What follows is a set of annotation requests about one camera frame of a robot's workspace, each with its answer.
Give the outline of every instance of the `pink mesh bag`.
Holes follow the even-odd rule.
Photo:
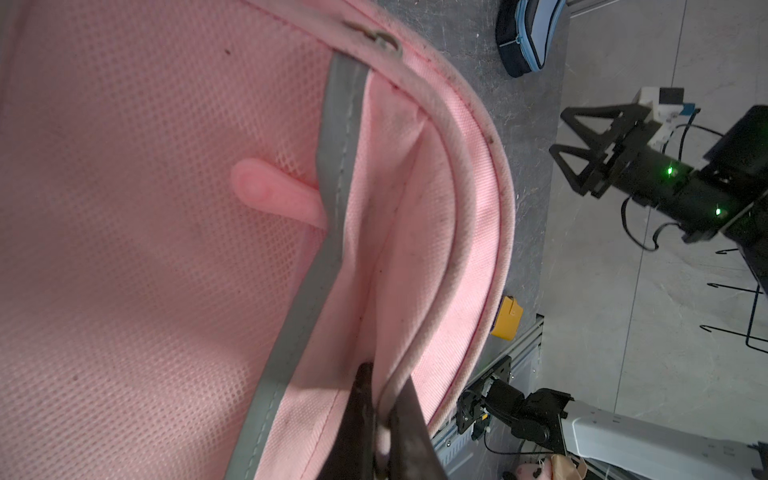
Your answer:
[[[315,478],[363,362],[380,417],[410,377],[446,420],[514,194],[437,51],[365,0],[38,0],[3,37],[0,478]]]

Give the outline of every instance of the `gray trim strip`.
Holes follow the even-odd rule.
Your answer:
[[[249,480],[256,474],[277,408],[341,268],[344,219],[368,70],[367,65],[352,57],[333,53],[316,157],[320,196],[328,215],[328,234],[293,299],[266,361],[225,480]]]

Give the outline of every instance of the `yellow box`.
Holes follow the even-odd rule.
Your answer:
[[[522,316],[523,307],[520,306],[518,301],[510,296],[505,296],[502,299],[502,306],[498,308],[498,314],[491,329],[491,335],[504,340],[514,339]]]

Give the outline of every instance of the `tile grout line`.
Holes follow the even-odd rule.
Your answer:
[[[677,71],[677,58],[680,57],[680,42],[683,39],[683,26],[685,25],[685,12],[688,10],[688,0],[685,0],[683,4],[683,17],[680,20],[680,35],[677,37],[677,50],[674,54],[674,66],[672,67],[672,82],[670,86],[674,86],[674,74]],[[650,226],[650,213],[653,210],[648,211],[648,218],[645,223],[645,234],[643,235],[643,244],[648,237],[648,227]],[[624,341],[624,353],[621,355],[621,367],[619,368],[619,381],[616,385],[616,399],[614,400],[614,413],[616,413],[616,407],[619,403],[619,392],[621,391],[621,377],[624,375],[624,361],[627,359],[627,347],[629,346],[629,332],[632,327],[632,315],[634,314],[634,302],[637,300],[637,286],[640,284],[640,271],[643,269],[643,257],[645,250],[640,251],[640,263],[637,265],[637,279],[634,282],[634,294],[632,295],[632,306],[629,309],[629,322],[627,323],[627,338]]]

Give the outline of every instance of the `black wire rack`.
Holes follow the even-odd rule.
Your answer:
[[[728,249],[725,249],[725,250],[718,250],[717,252],[715,252],[715,254],[717,254],[717,255],[726,255],[729,252],[736,252],[738,250],[739,249],[737,249],[737,248],[728,248]],[[757,342],[768,343],[768,339],[762,339],[762,338],[760,338],[758,336],[753,336],[752,335],[752,325],[754,324],[754,321],[755,321],[755,311],[757,310],[757,300],[760,298],[760,294],[764,293],[760,289],[760,283],[757,284],[757,286],[755,287],[755,290],[750,290],[750,289],[747,289],[747,288],[740,288],[738,286],[723,285],[722,283],[711,283],[710,282],[710,283],[707,283],[707,285],[711,286],[713,288],[727,288],[727,289],[736,290],[736,291],[739,291],[739,292],[753,293],[754,294],[754,300],[752,301],[752,313],[750,314],[750,321],[749,321],[749,323],[746,326],[746,333],[736,332],[734,330],[728,330],[728,329],[721,329],[718,326],[711,326],[711,325],[699,325],[699,327],[702,330],[704,330],[705,332],[709,332],[709,333],[717,331],[717,332],[729,333],[731,335],[742,336],[742,337],[744,337],[744,345],[746,345],[747,347],[751,348],[752,350],[757,350],[758,352],[768,353],[768,350],[761,349],[760,347],[757,347],[757,346],[754,346],[754,345],[750,345],[750,340],[756,340]]]

